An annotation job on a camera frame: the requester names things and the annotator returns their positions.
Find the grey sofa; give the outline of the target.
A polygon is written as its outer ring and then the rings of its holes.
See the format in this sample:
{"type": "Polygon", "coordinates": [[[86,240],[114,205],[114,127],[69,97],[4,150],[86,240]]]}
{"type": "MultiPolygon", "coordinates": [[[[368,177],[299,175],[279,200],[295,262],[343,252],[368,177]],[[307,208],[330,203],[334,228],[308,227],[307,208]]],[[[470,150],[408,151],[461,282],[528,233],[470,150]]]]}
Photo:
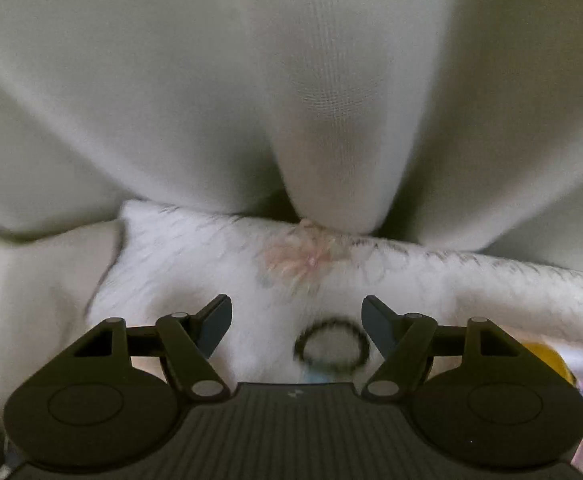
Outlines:
{"type": "Polygon", "coordinates": [[[110,221],[31,243],[0,237],[0,418],[10,394],[84,329],[121,235],[110,221]]]}

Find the yellow plush toy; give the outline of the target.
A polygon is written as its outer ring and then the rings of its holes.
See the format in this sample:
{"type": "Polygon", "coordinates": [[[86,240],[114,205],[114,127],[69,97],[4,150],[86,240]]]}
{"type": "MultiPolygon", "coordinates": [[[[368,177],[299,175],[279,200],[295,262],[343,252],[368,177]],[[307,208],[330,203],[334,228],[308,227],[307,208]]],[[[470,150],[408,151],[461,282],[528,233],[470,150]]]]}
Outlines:
{"type": "Polygon", "coordinates": [[[570,385],[577,385],[577,378],[568,367],[561,355],[551,346],[540,341],[524,341],[523,346],[534,356],[549,366],[570,385]]]}

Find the beige curtain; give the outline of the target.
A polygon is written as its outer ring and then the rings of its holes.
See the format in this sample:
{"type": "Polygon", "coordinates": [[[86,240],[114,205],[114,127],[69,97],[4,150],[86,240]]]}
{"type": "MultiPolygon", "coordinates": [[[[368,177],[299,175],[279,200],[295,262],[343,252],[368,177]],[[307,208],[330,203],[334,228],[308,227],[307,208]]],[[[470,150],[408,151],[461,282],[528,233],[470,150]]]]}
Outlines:
{"type": "Polygon", "coordinates": [[[0,232],[133,197],[583,271],[583,0],[0,0],[0,232]]]}

